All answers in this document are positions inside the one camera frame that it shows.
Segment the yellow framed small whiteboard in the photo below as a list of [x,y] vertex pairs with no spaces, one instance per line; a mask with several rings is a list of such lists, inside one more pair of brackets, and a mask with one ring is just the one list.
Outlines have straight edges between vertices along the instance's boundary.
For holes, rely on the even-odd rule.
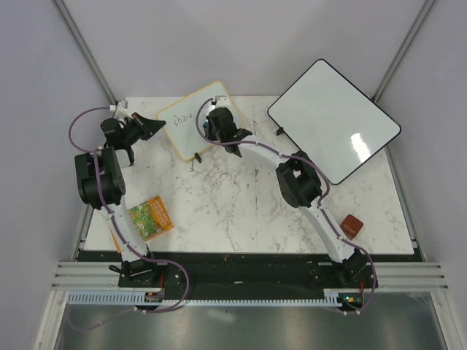
[[196,126],[203,130],[203,123],[207,114],[214,109],[213,105],[208,103],[201,110],[198,122],[196,122],[196,114],[207,99],[218,99],[219,97],[227,100],[225,106],[232,113],[236,126],[244,127],[244,118],[220,80],[179,99],[156,114],[157,120],[166,122],[163,129],[181,159],[191,160],[196,153],[200,154],[212,146],[202,139]]

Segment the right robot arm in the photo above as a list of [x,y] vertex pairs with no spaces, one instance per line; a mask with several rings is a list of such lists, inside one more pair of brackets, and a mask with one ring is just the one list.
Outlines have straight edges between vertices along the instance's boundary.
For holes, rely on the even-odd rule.
[[336,282],[351,287],[360,279],[360,269],[355,263],[364,263],[366,253],[344,237],[323,205],[323,198],[329,191],[322,189],[318,171],[305,153],[287,155],[264,144],[249,130],[238,128],[226,107],[215,107],[207,114],[204,132],[207,141],[222,146],[226,152],[253,157],[274,167],[284,201],[311,222],[330,259],[339,264],[334,268]]

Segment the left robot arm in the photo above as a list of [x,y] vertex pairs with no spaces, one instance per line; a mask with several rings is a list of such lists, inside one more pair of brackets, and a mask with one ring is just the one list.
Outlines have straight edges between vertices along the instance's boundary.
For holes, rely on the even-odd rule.
[[132,146],[151,139],[166,125],[134,112],[121,122],[108,118],[100,128],[106,141],[101,149],[85,150],[74,157],[77,189],[83,203],[96,210],[117,239],[124,264],[145,260],[136,267],[135,279],[145,287],[158,283],[160,269],[152,264],[150,250],[137,232],[126,207],[122,169],[134,164]]

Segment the black framed large whiteboard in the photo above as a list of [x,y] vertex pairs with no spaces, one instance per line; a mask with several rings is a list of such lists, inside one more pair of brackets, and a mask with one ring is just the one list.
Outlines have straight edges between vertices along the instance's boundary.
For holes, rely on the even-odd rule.
[[401,126],[324,59],[269,108],[269,117],[340,184],[401,133]]

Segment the orange green picture book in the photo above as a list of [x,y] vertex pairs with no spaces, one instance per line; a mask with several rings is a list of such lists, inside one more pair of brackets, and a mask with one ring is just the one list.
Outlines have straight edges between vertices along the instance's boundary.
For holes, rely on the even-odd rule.
[[109,226],[119,253],[130,255],[127,244],[141,255],[146,254],[147,242],[171,230],[174,225],[160,197],[149,199],[128,209],[125,197],[120,204],[109,204],[112,221]]

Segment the red brown square block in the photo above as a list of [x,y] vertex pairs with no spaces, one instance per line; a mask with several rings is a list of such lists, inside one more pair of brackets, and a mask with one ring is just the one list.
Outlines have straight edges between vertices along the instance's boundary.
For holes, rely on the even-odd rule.
[[348,214],[340,224],[343,233],[349,240],[353,240],[362,230],[363,226],[363,222],[351,214]]

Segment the left aluminium frame post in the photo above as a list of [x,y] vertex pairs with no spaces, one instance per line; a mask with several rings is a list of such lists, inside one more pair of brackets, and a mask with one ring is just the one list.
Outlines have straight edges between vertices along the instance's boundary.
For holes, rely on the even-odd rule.
[[54,6],[59,18],[63,21],[66,30],[69,32],[70,37],[75,43],[87,67],[90,69],[90,72],[100,87],[101,92],[105,95],[108,102],[111,104],[116,104],[117,99],[115,94],[109,86],[105,76],[103,75],[97,60],[95,59],[87,42],[85,41],[85,37],[82,35],[81,30],[78,28],[78,25],[74,20],[70,9],[67,7],[66,2],[64,0],[52,0],[51,4]]

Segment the aluminium frame post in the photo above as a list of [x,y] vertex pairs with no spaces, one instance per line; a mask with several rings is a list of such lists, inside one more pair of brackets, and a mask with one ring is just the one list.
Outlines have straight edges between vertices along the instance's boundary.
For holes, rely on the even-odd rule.
[[432,13],[437,3],[438,3],[437,0],[424,0],[424,2],[422,3],[422,6],[418,10],[414,20],[412,21],[412,24],[410,25],[408,31],[406,32],[405,37],[400,43],[375,93],[371,97],[371,100],[375,102],[376,104],[378,104],[379,101],[381,100],[383,94],[387,90],[387,87],[389,86],[394,76],[396,75],[399,67],[404,61],[404,58],[409,53],[417,36],[421,32],[422,27],[425,25],[425,22],[429,18],[430,14]]
[[74,20],[70,9],[67,7],[66,2],[64,0],[52,0],[51,4],[54,6],[59,18],[63,21],[66,30],[69,32],[70,37],[75,43],[87,67],[90,69],[90,72],[100,87],[101,92],[105,95],[108,102],[111,104],[116,104],[117,99],[115,94],[109,86],[105,76],[103,75],[97,60],[95,59],[87,42],[85,41],[85,37],[82,35],[81,30],[78,28],[78,25]]

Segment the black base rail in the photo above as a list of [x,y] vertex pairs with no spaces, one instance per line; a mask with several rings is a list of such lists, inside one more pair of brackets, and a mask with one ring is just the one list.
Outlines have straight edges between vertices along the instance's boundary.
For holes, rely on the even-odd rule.
[[419,263],[413,255],[365,255],[364,263],[340,265],[324,254],[163,253],[158,263],[126,265],[117,252],[82,251],[78,262],[109,263],[121,288],[155,291],[150,296],[179,299],[172,306],[136,306],[148,313],[177,310],[195,298],[318,298],[327,289],[379,287],[375,263]]

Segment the aluminium front rail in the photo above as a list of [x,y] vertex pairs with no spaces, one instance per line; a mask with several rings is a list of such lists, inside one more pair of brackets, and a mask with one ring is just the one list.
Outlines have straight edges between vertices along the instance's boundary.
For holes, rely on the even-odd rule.
[[[448,289],[436,262],[376,262],[379,288],[384,292],[438,292]],[[116,290],[119,276],[107,262],[60,262],[53,290]]]

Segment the right aluminium frame post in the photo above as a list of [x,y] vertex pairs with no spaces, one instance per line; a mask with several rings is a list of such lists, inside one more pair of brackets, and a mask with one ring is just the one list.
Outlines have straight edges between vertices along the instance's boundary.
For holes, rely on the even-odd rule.
[[425,25],[425,22],[429,18],[430,14],[432,13],[437,3],[438,3],[437,0],[424,0],[424,2],[422,3],[422,6],[418,10],[414,20],[412,21],[412,24],[410,25],[408,31],[406,32],[405,37],[400,43],[375,93],[371,97],[371,100],[375,102],[376,104],[378,104],[379,101],[381,100],[383,94],[387,90],[387,87],[389,86],[394,76],[396,75],[399,67],[404,61],[404,58],[409,53],[417,36],[421,32],[422,27]]

